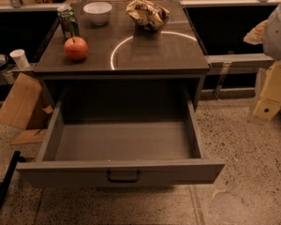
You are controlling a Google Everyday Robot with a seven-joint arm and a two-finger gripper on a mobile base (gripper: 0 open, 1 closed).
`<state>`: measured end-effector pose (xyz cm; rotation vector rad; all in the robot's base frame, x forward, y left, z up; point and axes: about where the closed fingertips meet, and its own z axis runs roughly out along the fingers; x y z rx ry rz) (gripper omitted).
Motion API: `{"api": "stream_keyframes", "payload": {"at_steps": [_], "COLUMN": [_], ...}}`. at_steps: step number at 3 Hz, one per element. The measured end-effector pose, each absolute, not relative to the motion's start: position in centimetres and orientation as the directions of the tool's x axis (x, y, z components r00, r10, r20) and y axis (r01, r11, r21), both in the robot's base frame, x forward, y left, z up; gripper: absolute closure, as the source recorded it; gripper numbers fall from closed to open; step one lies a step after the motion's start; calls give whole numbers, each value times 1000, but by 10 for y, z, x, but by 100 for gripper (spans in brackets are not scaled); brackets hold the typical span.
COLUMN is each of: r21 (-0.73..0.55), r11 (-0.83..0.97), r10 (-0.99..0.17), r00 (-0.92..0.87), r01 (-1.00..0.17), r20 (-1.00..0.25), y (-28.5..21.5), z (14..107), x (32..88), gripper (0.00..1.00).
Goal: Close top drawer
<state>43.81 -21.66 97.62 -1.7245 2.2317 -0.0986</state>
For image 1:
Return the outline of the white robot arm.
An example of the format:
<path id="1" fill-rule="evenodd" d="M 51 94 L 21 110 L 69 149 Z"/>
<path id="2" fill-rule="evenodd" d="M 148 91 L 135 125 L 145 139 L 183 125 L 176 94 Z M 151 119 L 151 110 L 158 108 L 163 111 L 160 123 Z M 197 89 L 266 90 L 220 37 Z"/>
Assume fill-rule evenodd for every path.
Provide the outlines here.
<path id="1" fill-rule="evenodd" d="M 261 44 L 263 52 L 274 60 L 264 73 L 263 85 L 249 113 L 250 122 L 263 125 L 281 110 L 281 3 L 267 20 L 245 35 L 244 42 Z"/>

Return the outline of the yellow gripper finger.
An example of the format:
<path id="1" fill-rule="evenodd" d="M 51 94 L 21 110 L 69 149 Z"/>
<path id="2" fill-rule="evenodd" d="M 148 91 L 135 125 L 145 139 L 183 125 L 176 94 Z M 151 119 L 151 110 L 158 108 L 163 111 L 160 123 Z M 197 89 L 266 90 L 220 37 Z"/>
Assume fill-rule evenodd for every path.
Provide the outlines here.
<path id="1" fill-rule="evenodd" d="M 249 108 L 247 120 L 250 123 L 270 122 L 281 110 L 281 103 L 270 99 L 259 99 L 255 97 Z"/>

